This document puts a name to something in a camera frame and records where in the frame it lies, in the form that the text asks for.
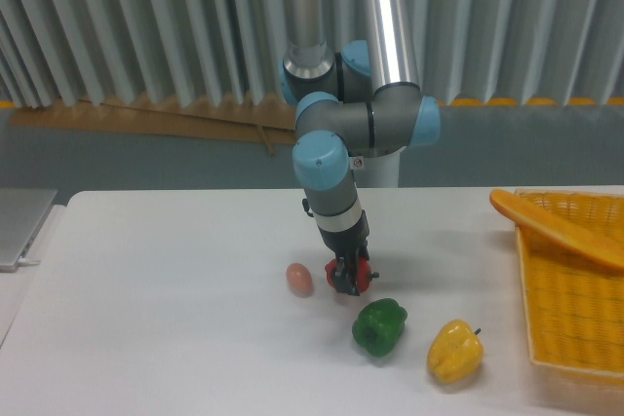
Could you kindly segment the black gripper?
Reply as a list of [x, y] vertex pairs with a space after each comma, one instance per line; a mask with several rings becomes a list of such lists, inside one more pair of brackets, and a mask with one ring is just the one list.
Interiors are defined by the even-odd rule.
[[[319, 228], [325, 245], [335, 257], [357, 258], [358, 263], [369, 262], [368, 236], [370, 228], [366, 212], [363, 210], [357, 222], [344, 230], [328, 231]], [[359, 296], [357, 265], [348, 259], [338, 259], [332, 272], [334, 289], [337, 293]]]

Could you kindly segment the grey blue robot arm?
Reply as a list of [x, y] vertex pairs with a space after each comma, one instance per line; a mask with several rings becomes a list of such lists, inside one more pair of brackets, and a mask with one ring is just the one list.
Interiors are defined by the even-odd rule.
[[296, 102], [293, 169], [303, 207], [334, 259], [327, 276], [342, 294], [366, 291], [367, 215], [354, 176], [359, 159], [436, 142], [438, 102], [418, 82], [407, 0], [363, 0], [366, 37], [330, 48], [323, 0], [284, 0], [286, 89]]

